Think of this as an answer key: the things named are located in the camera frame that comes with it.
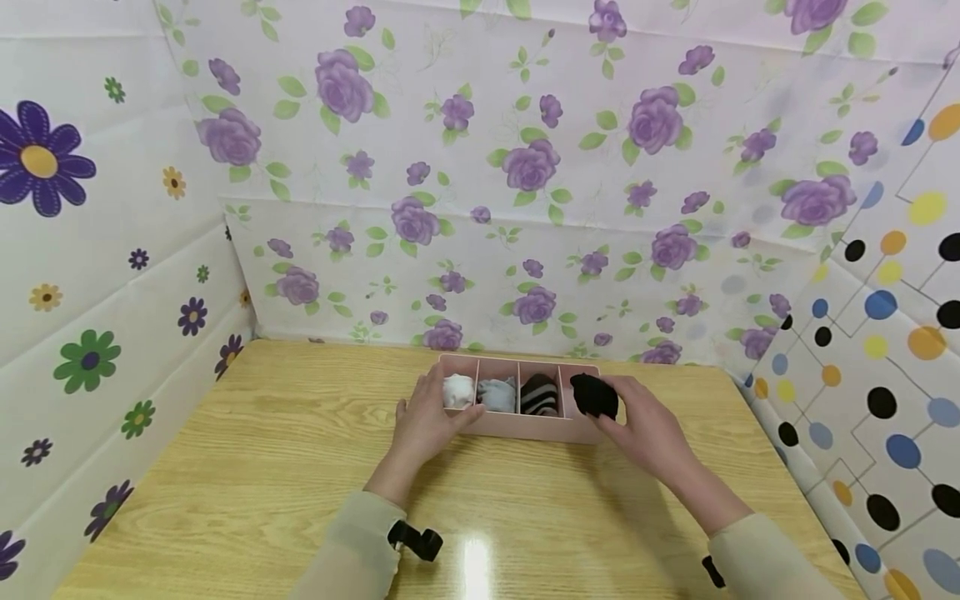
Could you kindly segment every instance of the rolled sock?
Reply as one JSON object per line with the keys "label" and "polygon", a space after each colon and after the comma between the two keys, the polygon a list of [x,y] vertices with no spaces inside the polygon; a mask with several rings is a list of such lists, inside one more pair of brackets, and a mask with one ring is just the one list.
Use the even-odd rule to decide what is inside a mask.
{"label": "rolled sock", "polygon": [[520,414],[557,417],[557,383],[549,375],[537,373],[520,388]]}
{"label": "rolled sock", "polygon": [[495,413],[516,412],[516,380],[513,377],[506,381],[480,380],[477,382],[477,401]]}

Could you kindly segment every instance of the sock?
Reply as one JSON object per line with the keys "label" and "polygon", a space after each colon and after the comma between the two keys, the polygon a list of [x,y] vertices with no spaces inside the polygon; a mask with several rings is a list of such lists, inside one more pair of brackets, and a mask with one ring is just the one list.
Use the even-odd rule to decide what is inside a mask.
{"label": "sock", "polygon": [[520,414],[557,417],[557,384],[549,375],[537,373],[520,388]]}
{"label": "sock", "polygon": [[585,415],[607,415],[616,420],[616,409],[619,406],[616,390],[610,387],[603,379],[593,375],[580,374],[570,377],[573,384],[573,399],[577,401],[577,408]]}

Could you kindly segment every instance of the wooden table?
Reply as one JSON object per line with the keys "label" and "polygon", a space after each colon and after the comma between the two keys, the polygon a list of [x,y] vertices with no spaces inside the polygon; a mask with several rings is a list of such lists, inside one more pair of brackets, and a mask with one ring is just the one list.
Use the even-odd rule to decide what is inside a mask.
{"label": "wooden table", "polygon": [[[249,344],[56,597],[284,598],[387,449],[396,399],[436,360],[417,348]],[[599,367],[645,383],[710,468],[863,597],[722,371]],[[724,596],[700,565],[696,522],[609,444],[463,436],[413,497],[410,521],[439,531],[444,549],[435,564],[405,551],[391,598]]]}

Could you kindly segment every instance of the yellow dot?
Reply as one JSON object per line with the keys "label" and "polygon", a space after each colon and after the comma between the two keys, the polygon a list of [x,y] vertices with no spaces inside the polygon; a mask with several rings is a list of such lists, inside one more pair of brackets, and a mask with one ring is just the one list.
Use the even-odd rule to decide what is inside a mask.
{"label": "yellow dot", "polygon": [[758,377],[756,383],[754,383],[754,390],[756,391],[756,397],[761,400],[765,400],[770,394],[770,389],[767,388],[767,380],[763,377]]}
{"label": "yellow dot", "polygon": [[847,484],[840,481],[833,482],[833,493],[836,495],[837,500],[840,500],[840,504],[844,506],[850,506],[853,504],[853,492],[850,491],[850,488],[847,487]]}
{"label": "yellow dot", "polygon": [[793,389],[793,382],[789,379],[781,379],[777,384],[777,396],[784,402],[792,402],[797,397]]}
{"label": "yellow dot", "polygon": [[863,352],[867,358],[879,360],[887,356],[887,340],[882,335],[872,335],[863,341]]}
{"label": "yellow dot", "polygon": [[840,385],[840,370],[835,365],[824,365],[824,370],[820,373],[823,377],[824,385],[835,388]]}
{"label": "yellow dot", "polygon": [[896,260],[884,260],[876,270],[876,280],[883,285],[897,283],[903,276],[903,266]]}
{"label": "yellow dot", "polygon": [[939,221],[946,211],[946,196],[940,192],[925,192],[910,205],[910,222],[914,225],[930,225]]}
{"label": "yellow dot", "polygon": [[900,571],[892,568],[883,576],[883,585],[887,587],[887,593],[894,597],[894,600],[921,600],[920,591],[910,578]]}
{"label": "yellow dot", "polygon": [[926,131],[935,142],[940,142],[960,131],[960,104],[950,105],[933,117]]}
{"label": "yellow dot", "polygon": [[917,327],[906,338],[906,344],[913,355],[920,360],[939,358],[947,349],[944,334],[936,327]]}
{"label": "yellow dot", "polygon": [[48,180],[57,174],[57,157],[43,146],[27,146],[20,151],[23,168],[34,177]]}

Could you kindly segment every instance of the blue dot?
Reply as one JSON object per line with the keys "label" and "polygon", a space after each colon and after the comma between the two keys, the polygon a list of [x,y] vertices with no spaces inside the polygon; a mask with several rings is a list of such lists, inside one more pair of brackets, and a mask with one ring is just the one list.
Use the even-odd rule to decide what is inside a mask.
{"label": "blue dot", "polygon": [[877,290],[867,297],[863,310],[871,319],[883,321],[897,312],[897,299],[886,290]]}
{"label": "blue dot", "polygon": [[826,300],[818,298],[813,302],[813,316],[817,319],[823,319],[827,315],[828,310],[829,304],[827,304]]}
{"label": "blue dot", "polygon": [[938,586],[946,591],[960,595],[960,564],[943,550],[926,550],[924,567]]}
{"label": "blue dot", "polygon": [[887,438],[887,454],[903,468],[917,468],[920,466],[920,448],[910,438],[895,433]]}
{"label": "blue dot", "polygon": [[833,432],[823,423],[814,422],[810,424],[810,439],[824,450],[833,447]]}
{"label": "blue dot", "polygon": [[771,364],[771,368],[777,375],[783,375],[786,373],[786,368],[788,365],[789,362],[786,359],[786,354],[778,354],[777,356],[774,356],[774,361],[773,364]]}
{"label": "blue dot", "polygon": [[863,199],[863,204],[860,205],[860,208],[873,208],[882,198],[883,183],[877,181],[874,183],[874,186],[870,188],[870,191],[867,192],[867,197]]}
{"label": "blue dot", "polygon": [[946,398],[933,398],[926,405],[926,413],[930,415],[933,422],[941,427],[956,427],[960,425],[960,408],[953,403],[953,400]]}
{"label": "blue dot", "polygon": [[856,561],[870,573],[880,572],[880,555],[865,543],[859,543],[853,549]]}

